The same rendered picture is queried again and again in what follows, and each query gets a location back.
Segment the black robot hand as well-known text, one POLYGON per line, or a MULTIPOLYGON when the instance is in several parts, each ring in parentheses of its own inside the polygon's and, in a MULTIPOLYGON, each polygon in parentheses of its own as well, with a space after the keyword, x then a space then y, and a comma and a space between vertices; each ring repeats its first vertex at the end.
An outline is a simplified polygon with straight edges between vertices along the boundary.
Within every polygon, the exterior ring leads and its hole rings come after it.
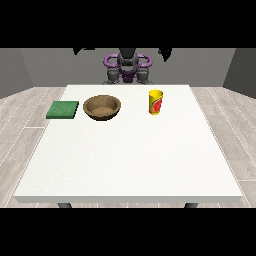
POLYGON ((95 50, 95 48, 73 48, 74 55, 77 55, 81 50, 95 50))
POLYGON ((158 53, 163 57, 163 61, 166 62, 171 56, 172 49, 160 48, 158 53))

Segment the yellow cup with melon print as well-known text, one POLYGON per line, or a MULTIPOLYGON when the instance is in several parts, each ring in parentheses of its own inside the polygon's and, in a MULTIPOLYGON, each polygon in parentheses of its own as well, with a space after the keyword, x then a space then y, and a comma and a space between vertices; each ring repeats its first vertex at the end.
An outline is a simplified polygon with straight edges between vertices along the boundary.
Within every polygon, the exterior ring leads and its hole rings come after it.
POLYGON ((149 113, 151 115, 158 115, 160 113, 163 101, 163 92, 161 90, 149 91, 149 113))

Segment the green square pad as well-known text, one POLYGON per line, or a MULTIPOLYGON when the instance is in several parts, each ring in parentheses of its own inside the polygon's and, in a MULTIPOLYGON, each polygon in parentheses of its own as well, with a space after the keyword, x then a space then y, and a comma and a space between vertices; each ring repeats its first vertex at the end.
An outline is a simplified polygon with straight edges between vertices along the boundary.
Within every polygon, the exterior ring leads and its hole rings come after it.
POLYGON ((75 117, 78 101, 54 101, 47 114, 47 119, 73 119, 75 117))

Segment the brown wooden bowl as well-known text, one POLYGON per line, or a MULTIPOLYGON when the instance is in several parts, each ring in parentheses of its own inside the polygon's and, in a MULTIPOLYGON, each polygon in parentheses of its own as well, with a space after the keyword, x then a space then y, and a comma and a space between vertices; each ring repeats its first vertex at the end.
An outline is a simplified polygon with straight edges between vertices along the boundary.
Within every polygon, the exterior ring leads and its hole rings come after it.
POLYGON ((120 100, 110 95, 93 96, 83 103, 84 112, 96 121, 110 120, 118 114, 120 109, 120 100))

